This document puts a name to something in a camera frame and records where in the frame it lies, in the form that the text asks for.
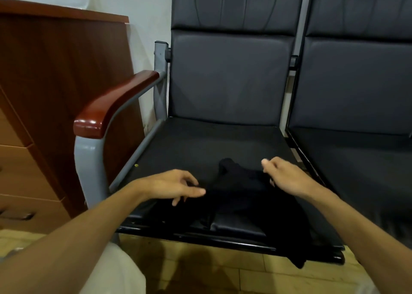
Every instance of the tiled floor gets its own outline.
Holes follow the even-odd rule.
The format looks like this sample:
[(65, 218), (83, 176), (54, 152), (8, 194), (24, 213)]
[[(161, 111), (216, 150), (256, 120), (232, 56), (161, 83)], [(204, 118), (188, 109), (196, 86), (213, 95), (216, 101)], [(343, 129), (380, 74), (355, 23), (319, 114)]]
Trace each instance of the tiled floor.
[[(0, 257), (40, 234), (0, 230)], [(368, 279), (347, 250), (343, 266), (307, 262), (297, 269), (283, 257), (121, 235), (121, 246), (147, 279), (147, 293), (349, 294)]]

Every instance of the black leather seat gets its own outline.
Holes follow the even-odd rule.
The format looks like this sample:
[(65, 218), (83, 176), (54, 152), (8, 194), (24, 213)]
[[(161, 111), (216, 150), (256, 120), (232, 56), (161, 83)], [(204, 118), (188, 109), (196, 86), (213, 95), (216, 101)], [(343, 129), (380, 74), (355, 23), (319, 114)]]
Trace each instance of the black leather seat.
[(412, 0), (312, 0), (288, 132), (325, 184), (412, 247)]
[[(227, 157), (259, 170), (263, 158), (296, 162), (279, 122), (300, 6), (301, 0), (173, 0), (169, 117), (123, 185), (174, 168), (207, 184)], [(330, 251), (340, 242), (335, 231), (300, 203), (316, 244)], [(217, 215), (207, 232), (197, 222), (174, 236), (145, 228), (152, 206), (139, 206), (120, 231), (209, 245), (218, 239), (219, 246), (273, 253), (263, 232), (235, 215)], [(329, 255), (311, 259), (339, 262), (339, 254)]]

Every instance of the glossy armrest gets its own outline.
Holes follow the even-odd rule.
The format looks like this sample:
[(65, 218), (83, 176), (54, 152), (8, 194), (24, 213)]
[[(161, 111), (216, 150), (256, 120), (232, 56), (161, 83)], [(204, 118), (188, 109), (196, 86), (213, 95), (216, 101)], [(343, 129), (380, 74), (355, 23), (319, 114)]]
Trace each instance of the glossy armrest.
[(129, 80), (109, 89), (91, 101), (76, 117), (73, 125), (75, 135), (102, 139), (118, 109), (160, 79), (161, 75), (158, 72), (142, 70)]

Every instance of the chair backrest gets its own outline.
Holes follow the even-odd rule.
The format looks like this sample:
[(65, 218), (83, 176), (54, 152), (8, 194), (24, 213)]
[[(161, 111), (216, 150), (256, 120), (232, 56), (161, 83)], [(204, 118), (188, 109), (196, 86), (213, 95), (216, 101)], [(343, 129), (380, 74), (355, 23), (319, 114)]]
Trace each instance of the chair backrest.
[(412, 130), (412, 0), (312, 0), (289, 127)]
[(173, 0), (169, 115), (279, 125), (301, 0)]

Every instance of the chair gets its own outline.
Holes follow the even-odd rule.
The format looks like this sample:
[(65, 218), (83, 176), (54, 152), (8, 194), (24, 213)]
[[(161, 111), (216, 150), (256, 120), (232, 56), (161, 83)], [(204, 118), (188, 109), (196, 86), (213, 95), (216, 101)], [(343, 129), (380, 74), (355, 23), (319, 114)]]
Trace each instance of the chair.
[[(261, 169), (261, 159), (274, 156), (296, 163), (279, 121), (292, 54), (300, 50), (295, 37), (301, 2), (173, 0), (171, 49), (155, 43), (154, 71), (137, 73), (91, 102), (75, 120), (76, 170), (88, 206), (136, 178), (170, 169), (188, 170), (207, 184), (227, 157), (249, 169)], [(106, 130), (121, 109), (151, 87), (157, 122), (108, 186), (102, 164)], [(342, 264), (336, 232), (314, 207), (299, 203), (315, 239), (308, 259)], [(185, 233), (171, 233), (145, 224), (152, 206), (136, 208), (118, 232), (279, 254), (259, 228), (240, 216), (217, 215), (211, 230), (195, 222)]]
[(412, 247), (412, 0), (312, 0), (287, 133), (313, 176)]

